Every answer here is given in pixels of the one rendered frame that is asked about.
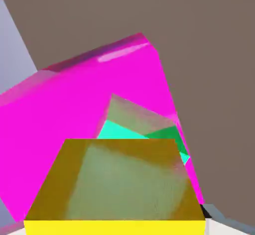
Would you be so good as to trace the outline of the small green cube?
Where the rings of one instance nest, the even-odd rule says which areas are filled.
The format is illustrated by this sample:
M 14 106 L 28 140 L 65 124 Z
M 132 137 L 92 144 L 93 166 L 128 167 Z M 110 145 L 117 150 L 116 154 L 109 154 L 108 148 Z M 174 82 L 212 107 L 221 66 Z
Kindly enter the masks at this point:
M 184 164 L 190 158 L 177 124 L 129 100 L 112 95 L 100 121 L 100 139 L 170 138 L 174 139 Z

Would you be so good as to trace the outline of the large magenta box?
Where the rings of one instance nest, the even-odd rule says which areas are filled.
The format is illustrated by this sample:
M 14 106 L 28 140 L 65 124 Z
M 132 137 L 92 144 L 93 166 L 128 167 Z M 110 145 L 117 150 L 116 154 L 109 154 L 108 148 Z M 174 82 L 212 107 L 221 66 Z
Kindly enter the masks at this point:
M 174 102 L 156 49 L 136 34 L 38 71 L 0 95 L 0 198 L 15 221 L 25 220 L 68 139 L 100 139 L 112 95 L 172 119 Z M 184 164 L 201 193 L 189 159 Z

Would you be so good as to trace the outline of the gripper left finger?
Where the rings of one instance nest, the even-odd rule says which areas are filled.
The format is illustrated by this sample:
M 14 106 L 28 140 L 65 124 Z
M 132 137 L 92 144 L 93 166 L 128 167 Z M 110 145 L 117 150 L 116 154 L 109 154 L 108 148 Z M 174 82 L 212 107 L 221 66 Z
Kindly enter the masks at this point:
M 0 235 L 25 235 L 24 222 L 16 222 L 0 228 Z

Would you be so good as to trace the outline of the small yellow cube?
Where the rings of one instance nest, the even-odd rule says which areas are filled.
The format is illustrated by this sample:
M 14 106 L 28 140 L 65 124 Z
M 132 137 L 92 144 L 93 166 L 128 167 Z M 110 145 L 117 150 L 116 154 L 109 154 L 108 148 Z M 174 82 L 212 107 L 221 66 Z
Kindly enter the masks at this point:
M 25 220 L 26 235 L 204 235 L 173 139 L 68 139 Z

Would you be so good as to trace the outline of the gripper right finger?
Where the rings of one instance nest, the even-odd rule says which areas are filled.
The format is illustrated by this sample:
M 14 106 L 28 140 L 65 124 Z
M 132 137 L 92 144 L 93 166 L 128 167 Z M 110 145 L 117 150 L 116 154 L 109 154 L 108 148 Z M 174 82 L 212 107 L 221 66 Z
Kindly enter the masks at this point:
M 213 204 L 201 204 L 206 219 L 204 235 L 255 235 L 255 227 L 226 218 Z

